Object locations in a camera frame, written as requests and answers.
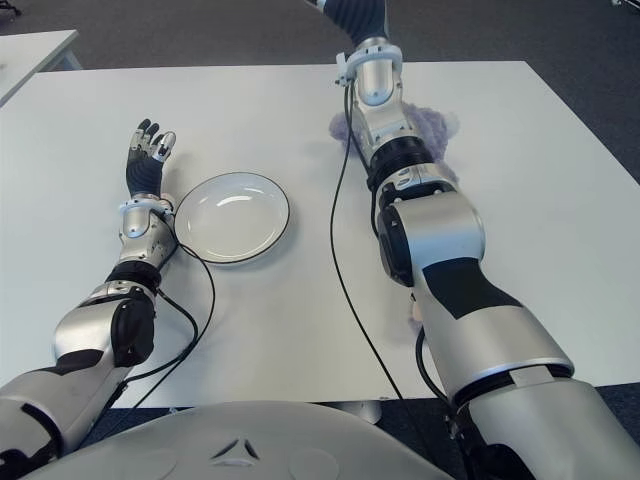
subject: floor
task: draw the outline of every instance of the floor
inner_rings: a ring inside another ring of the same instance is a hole
[[[333,63],[350,46],[303,0],[12,1],[24,14],[0,11],[0,35],[77,29],[74,52],[88,69]],[[388,3],[391,38],[407,61],[526,60],[640,181],[640,15],[632,8],[609,0]],[[599,391],[640,443],[640,384]],[[464,478],[439,404],[411,408],[439,463]],[[123,427],[165,413],[143,409]],[[380,426],[423,451],[398,402],[386,402]]]

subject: white table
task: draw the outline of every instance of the white table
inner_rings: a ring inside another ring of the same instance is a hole
[[[264,257],[214,269],[215,328],[145,405],[393,397],[331,263],[334,75],[332,65],[55,72],[21,89],[0,110],[0,382],[50,365],[55,325],[110,272],[126,149],[149,116],[178,135],[165,191],[180,199],[211,176],[255,171],[284,188],[292,217]],[[460,118],[447,161],[481,212],[488,278],[537,314],[578,378],[640,380],[640,187],[525,63],[407,64],[403,77],[409,102]],[[368,208],[352,159],[336,218],[344,278],[402,392],[426,397],[409,292],[383,272]],[[201,266],[180,255],[164,277],[203,319]],[[137,371],[188,337],[159,301],[156,350]],[[118,405],[151,384],[132,384]]]
[[[76,30],[0,36],[0,107],[37,72],[60,64],[81,70],[70,49],[77,36]]]

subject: stuffed animal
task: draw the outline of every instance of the stuffed animal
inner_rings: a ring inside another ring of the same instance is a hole
[[[402,102],[402,109],[409,121],[424,140],[425,146],[431,153],[433,160],[442,165],[451,175],[454,181],[457,177],[453,170],[444,162],[444,153],[447,149],[449,139],[453,137],[460,129],[460,122],[454,113],[440,113],[431,108],[419,108],[411,103]],[[339,113],[331,120],[329,124],[329,133],[333,138],[342,142],[342,146],[347,146],[347,121],[344,114]]]

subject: plate rim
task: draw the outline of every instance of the plate rim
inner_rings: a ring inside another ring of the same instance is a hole
[[[267,177],[266,175],[261,175],[261,174],[259,174],[259,173],[255,173],[255,172],[247,172],[247,171],[239,170],[239,171],[234,171],[234,172],[221,173],[220,175],[214,175],[213,177],[209,177],[209,178],[207,178],[206,180],[203,180],[202,182],[200,182],[199,184],[197,184],[195,187],[193,187],[191,190],[189,190],[189,191],[186,193],[186,195],[185,195],[184,197],[182,197],[182,200],[180,200],[180,203],[178,204],[178,207],[176,208],[176,213],[173,215],[173,230],[174,230],[174,232],[175,232],[175,234],[176,234],[176,238],[178,239],[178,243],[180,243],[180,244],[182,244],[182,245],[186,245],[186,246],[187,246],[187,247],[189,247],[191,250],[193,250],[195,253],[198,253],[198,252],[196,252],[196,250],[195,250],[191,245],[187,245],[186,243],[182,243],[182,241],[180,240],[180,237],[178,236],[178,232],[177,232],[177,230],[176,230],[176,227],[175,227],[176,219],[178,218],[178,213],[180,212],[180,207],[182,207],[182,204],[183,204],[183,203],[184,203],[184,201],[187,199],[187,197],[188,197],[189,195],[191,195],[191,193],[193,193],[193,191],[194,191],[194,190],[196,190],[198,187],[200,187],[200,186],[204,185],[204,184],[205,184],[205,183],[207,183],[207,182],[210,182],[210,181],[212,181],[212,180],[215,180],[216,178],[226,177],[227,175],[236,175],[236,174],[239,174],[239,173],[244,173],[244,174],[247,174],[247,175],[253,175],[253,176],[256,176],[256,177],[261,177],[261,178],[264,178],[265,180],[267,180],[268,182],[273,183],[273,184],[276,186],[276,188],[277,188],[278,190],[280,190],[280,192],[281,192],[281,193],[282,193],[282,195],[284,196],[284,201],[285,201],[285,203],[286,203],[286,205],[287,205],[287,219],[286,219],[286,220],[285,220],[285,222],[284,222],[284,226],[282,227],[282,231],[278,234],[278,236],[276,237],[276,239],[275,239],[273,242],[271,242],[271,244],[270,244],[268,247],[266,247],[264,250],[261,250],[261,251],[259,251],[259,252],[255,253],[254,255],[251,255],[250,257],[243,258],[242,260],[232,260],[232,261],[229,261],[229,262],[220,262],[220,261],[215,261],[215,260],[208,260],[208,259],[203,258],[203,257],[201,257],[200,255],[198,255],[198,256],[200,256],[200,259],[201,259],[201,260],[203,260],[203,261],[205,261],[205,262],[207,262],[207,263],[211,263],[211,264],[213,264],[213,265],[233,265],[233,264],[237,264],[237,263],[243,263],[243,262],[246,262],[246,261],[248,261],[248,260],[251,260],[252,258],[256,258],[256,257],[258,257],[258,256],[262,255],[262,254],[263,254],[263,253],[265,253],[266,251],[270,250],[270,249],[271,249],[271,247],[273,247],[276,243],[278,243],[278,241],[280,240],[280,238],[284,235],[284,232],[286,232],[287,227],[289,226],[289,220],[290,220],[290,218],[291,218],[291,205],[289,204],[289,197],[287,197],[287,194],[284,192],[284,190],[283,190],[283,189],[282,189],[282,187],[278,184],[278,182],[276,182],[276,181],[272,180],[271,178]],[[187,252],[187,254],[188,254],[189,256],[194,257],[194,255],[193,255],[193,254],[191,254],[190,252],[188,252],[186,249],[183,249],[183,250],[184,250],[185,252]]]

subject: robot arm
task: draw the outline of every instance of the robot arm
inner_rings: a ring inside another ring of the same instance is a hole
[[[640,450],[536,317],[485,278],[478,213],[405,117],[402,56],[384,0],[310,1],[344,29],[336,83],[355,88],[356,140],[378,209],[382,262],[412,288],[452,435],[498,478],[634,478]]]
[[[58,324],[56,364],[0,388],[0,477],[16,478],[73,451],[118,385],[153,350],[160,269],[176,247],[172,206],[160,199],[175,134],[140,124],[127,161],[120,258],[105,282]]]

